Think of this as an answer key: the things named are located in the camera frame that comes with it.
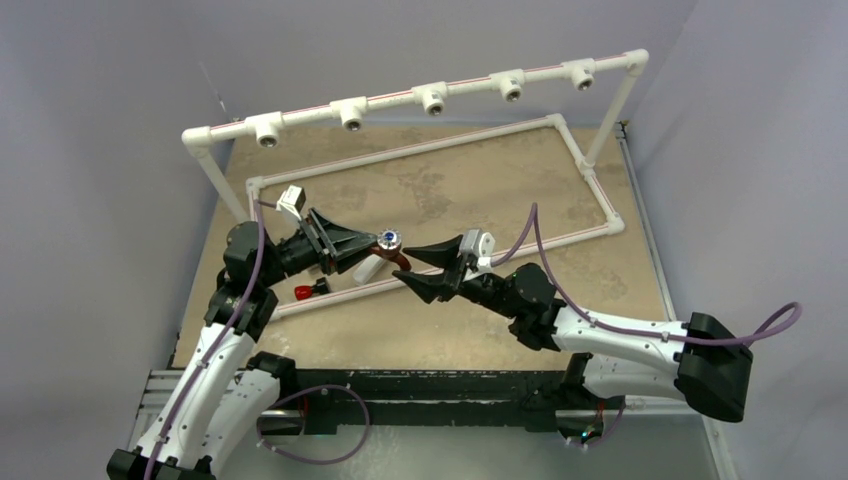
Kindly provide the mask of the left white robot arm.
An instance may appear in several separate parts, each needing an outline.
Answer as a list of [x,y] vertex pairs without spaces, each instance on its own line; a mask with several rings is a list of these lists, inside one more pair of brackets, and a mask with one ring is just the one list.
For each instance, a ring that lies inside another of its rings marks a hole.
[[231,228],[190,362],[136,445],[114,451],[108,477],[214,479],[264,411],[306,407],[306,396],[323,386],[303,388],[293,359],[253,351],[278,305],[273,288],[313,267],[344,273],[377,243],[377,235],[338,225],[316,209],[278,242],[262,216]]

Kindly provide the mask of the brown faucet with chrome cap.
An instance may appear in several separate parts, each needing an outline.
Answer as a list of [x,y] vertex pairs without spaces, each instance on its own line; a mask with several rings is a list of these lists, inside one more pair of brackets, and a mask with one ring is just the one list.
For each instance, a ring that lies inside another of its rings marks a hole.
[[406,259],[402,254],[402,236],[395,229],[385,229],[376,236],[370,253],[403,267]]

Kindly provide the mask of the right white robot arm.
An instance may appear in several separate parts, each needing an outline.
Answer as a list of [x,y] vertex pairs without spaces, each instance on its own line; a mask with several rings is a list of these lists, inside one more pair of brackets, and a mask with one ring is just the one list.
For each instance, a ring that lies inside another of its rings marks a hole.
[[509,320],[525,347],[569,354],[559,386],[576,407],[626,396],[682,401],[709,418],[744,418],[753,354],[720,321],[694,313],[687,322],[643,321],[579,310],[558,297],[537,263],[500,276],[463,237],[405,254],[437,267],[433,274],[393,275],[423,302],[461,297]]

